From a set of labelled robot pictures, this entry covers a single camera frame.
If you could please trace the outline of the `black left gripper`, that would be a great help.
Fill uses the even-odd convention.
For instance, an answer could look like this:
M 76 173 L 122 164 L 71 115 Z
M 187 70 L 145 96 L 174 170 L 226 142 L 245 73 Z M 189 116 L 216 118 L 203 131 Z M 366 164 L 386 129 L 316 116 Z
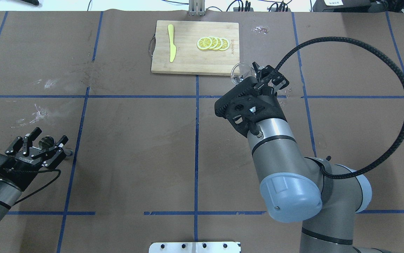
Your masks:
M 69 138 L 62 136 L 55 141 L 55 146 L 40 150 L 33 147 L 32 143 L 41 133 L 41 128 L 35 128 L 23 137 L 16 137 L 5 150 L 5 154 L 0 154 L 0 179 L 25 191 L 38 174 L 57 173 L 45 186 L 60 177 L 61 171 L 57 167 L 65 160 L 66 154 L 62 147 L 65 147 Z

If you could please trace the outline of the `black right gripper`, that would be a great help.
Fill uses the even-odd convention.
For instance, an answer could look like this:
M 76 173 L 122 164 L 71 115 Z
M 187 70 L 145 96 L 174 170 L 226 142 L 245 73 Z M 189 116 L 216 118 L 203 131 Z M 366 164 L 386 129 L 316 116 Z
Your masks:
M 255 77 L 247 77 L 214 104 L 214 113 L 233 126 L 242 136 L 249 133 L 258 134 L 257 123 L 266 119 L 282 119 L 286 117 L 277 99 L 278 91 L 289 85 L 287 78 L 277 70 L 269 73 L 268 66 L 252 62 Z M 256 91 L 254 86 L 267 84 Z

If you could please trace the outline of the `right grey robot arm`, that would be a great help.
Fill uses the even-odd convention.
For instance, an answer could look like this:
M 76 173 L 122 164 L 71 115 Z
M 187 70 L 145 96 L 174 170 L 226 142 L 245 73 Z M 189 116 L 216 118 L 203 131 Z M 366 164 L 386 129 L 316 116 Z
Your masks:
M 372 199 L 369 180 L 364 175 L 327 177 L 355 170 L 332 164 L 329 158 L 302 155 L 276 94 L 288 80 L 269 65 L 253 62 L 236 75 L 238 68 L 240 64 L 231 71 L 236 86 L 216 101 L 215 115 L 248 140 L 270 217 L 302 222 L 301 253 L 385 253 L 353 243 L 355 214 Z

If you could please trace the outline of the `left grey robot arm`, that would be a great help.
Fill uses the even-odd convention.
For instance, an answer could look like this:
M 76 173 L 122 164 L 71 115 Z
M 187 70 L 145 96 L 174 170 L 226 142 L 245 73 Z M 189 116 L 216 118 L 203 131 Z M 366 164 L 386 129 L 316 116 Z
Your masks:
M 21 195 L 37 175 L 56 173 L 51 182 L 56 181 L 62 173 L 58 166 L 73 154 L 65 150 L 67 136 L 57 141 L 45 136 L 34 146 L 41 133 L 40 128 L 35 128 L 25 136 L 17 136 L 0 153 L 0 222 L 14 205 L 24 200 Z

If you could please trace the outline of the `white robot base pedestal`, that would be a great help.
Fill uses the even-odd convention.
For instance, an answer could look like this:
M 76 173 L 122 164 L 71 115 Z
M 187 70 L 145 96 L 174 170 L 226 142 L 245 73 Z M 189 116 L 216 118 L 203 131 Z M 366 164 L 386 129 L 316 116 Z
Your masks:
M 157 242 L 149 253 L 241 253 L 241 243 L 234 241 Z

